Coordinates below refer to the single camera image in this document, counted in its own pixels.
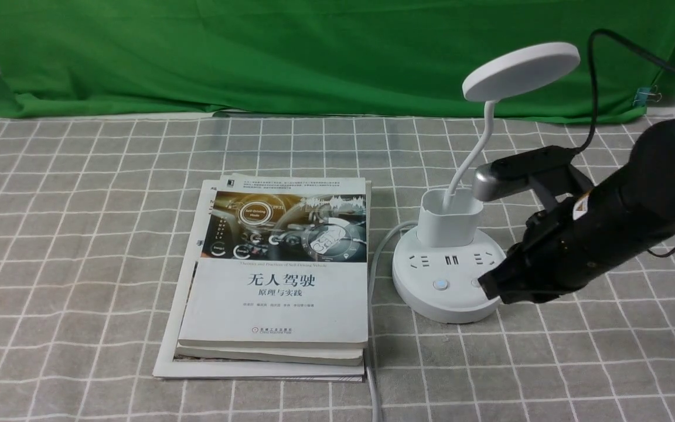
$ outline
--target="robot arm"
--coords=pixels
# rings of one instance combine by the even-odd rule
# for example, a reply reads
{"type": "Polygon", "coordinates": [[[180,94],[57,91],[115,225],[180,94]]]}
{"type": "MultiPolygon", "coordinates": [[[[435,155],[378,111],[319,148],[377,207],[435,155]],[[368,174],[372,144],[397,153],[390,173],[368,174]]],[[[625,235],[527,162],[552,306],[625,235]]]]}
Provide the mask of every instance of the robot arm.
{"type": "Polygon", "coordinates": [[[477,199],[533,189],[546,208],[528,219],[507,259],[479,279],[488,298],[549,302],[675,235],[675,120],[648,128],[629,162],[595,187],[570,164],[574,155],[545,147],[476,172],[477,199]],[[571,196],[557,201],[563,194],[571,196]]]}

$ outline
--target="stack of books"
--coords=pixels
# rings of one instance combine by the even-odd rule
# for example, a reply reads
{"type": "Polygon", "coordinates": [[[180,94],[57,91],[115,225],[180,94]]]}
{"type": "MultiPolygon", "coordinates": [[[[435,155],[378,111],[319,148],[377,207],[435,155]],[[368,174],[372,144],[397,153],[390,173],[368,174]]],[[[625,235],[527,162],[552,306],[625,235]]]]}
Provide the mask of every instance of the stack of books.
{"type": "Polygon", "coordinates": [[[360,380],[369,205],[360,178],[205,181],[156,376],[172,342],[199,377],[360,380]]]}

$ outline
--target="white power cable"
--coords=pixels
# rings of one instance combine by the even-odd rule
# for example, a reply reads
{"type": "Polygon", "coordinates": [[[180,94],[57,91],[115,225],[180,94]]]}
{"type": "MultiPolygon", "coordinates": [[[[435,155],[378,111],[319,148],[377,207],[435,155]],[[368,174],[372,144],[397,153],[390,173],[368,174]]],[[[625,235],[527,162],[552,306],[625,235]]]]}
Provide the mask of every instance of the white power cable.
{"type": "MultiPolygon", "coordinates": [[[[377,250],[374,251],[374,257],[371,260],[371,267],[369,269],[369,321],[373,320],[371,299],[374,295],[374,286],[377,284],[377,267],[380,264],[380,256],[382,251],[389,240],[394,237],[394,235],[401,232],[401,230],[405,227],[415,226],[417,224],[418,222],[404,222],[394,226],[394,228],[389,230],[389,233],[387,233],[387,235],[377,246],[377,250]]],[[[369,383],[369,393],[371,395],[371,422],[382,422],[382,399],[380,397],[379,390],[377,390],[377,379],[375,379],[374,372],[372,371],[371,345],[367,347],[364,356],[364,368],[366,369],[366,377],[369,383]]]]}
{"type": "Polygon", "coordinates": [[[442,200],[442,213],[447,214],[450,204],[452,203],[452,198],[455,197],[455,191],[458,189],[460,180],[463,178],[463,174],[468,168],[471,167],[473,160],[479,156],[480,152],[483,151],[483,147],[486,146],[488,140],[491,138],[493,133],[493,108],[496,106],[497,101],[486,101],[486,104],[483,108],[483,117],[484,117],[484,129],[483,134],[480,136],[480,139],[473,150],[468,154],[465,161],[463,161],[458,171],[455,173],[455,176],[452,177],[452,182],[450,182],[447,192],[444,193],[444,199],[442,200]]]}

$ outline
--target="round power strip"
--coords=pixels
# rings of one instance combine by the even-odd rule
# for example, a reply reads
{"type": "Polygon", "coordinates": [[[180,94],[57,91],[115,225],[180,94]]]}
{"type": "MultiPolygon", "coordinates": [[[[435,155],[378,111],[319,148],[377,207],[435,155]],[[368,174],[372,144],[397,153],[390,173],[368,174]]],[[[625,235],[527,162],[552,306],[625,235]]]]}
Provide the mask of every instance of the round power strip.
{"type": "Polygon", "coordinates": [[[397,293],[417,313],[447,324],[480,321],[496,310],[499,299],[487,299],[478,278],[504,258],[504,251],[480,230],[471,244],[428,248],[416,228],[397,243],[392,280],[397,293]]]}

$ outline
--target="green cloth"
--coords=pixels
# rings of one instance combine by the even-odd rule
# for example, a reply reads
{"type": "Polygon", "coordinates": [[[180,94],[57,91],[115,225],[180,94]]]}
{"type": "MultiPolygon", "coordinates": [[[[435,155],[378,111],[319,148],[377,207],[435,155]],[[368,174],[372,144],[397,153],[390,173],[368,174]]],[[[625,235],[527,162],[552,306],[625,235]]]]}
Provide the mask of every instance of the green cloth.
{"type": "MultiPolygon", "coordinates": [[[[675,63],[669,0],[0,0],[0,117],[235,108],[259,113],[478,117],[465,75],[550,40],[583,63],[502,101],[499,117],[585,122],[585,46],[616,30],[675,63]]],[[[603,122],[645,112],[638,88],[675,79],[605,38],[603,122]]]]}

